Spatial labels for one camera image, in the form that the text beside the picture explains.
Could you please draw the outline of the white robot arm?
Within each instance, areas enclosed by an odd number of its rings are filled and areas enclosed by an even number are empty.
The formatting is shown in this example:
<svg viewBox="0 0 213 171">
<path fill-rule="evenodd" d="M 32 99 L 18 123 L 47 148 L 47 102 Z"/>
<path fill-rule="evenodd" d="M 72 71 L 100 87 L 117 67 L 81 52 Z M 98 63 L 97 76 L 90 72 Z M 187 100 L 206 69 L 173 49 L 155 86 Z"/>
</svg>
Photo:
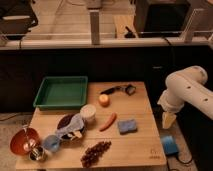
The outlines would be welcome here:
<svg viewBox="0 0 213 171">
<path fill-rule="evenodd" d="M 166 77 L 166 89 L 157 102 L 163 109 L 163 129 L 172 126 L 185 103 L 191 104 L 213 120 L 213 91 L 204 87 L 207 80 L 207 72 L 200 66 L 187 67 Z"/>
</svg>

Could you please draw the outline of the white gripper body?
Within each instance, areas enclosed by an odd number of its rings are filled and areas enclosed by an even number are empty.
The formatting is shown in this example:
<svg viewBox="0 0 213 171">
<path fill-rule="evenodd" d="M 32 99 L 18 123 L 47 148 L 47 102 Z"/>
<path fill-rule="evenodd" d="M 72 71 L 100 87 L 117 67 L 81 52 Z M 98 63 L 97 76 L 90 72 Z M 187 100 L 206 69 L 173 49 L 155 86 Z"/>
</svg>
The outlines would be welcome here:
<svg viewBox="0 0 213 171">
<path fill-rule="evenodd" d="M 164 90 L 158 102 L 164 111 L 178 113 L 184 107 L 184 101 L 169 90 Z"/>
</svg>

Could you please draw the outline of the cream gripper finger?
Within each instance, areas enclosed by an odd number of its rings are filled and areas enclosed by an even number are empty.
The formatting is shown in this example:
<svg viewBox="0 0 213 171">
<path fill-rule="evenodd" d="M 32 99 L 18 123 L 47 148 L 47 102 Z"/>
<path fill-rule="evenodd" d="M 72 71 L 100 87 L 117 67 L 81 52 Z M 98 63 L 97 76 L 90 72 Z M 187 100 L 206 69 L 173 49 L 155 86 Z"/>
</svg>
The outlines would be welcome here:
<svg viewBox="0 0 213 171">
<path fill-rule="evenodd" d="M 174 113 L 164 112 L 162 114 L 162 127 L 164 129 L 169 129 L 175 120 L 176 120 L 176 115 Z"/>
</svg>

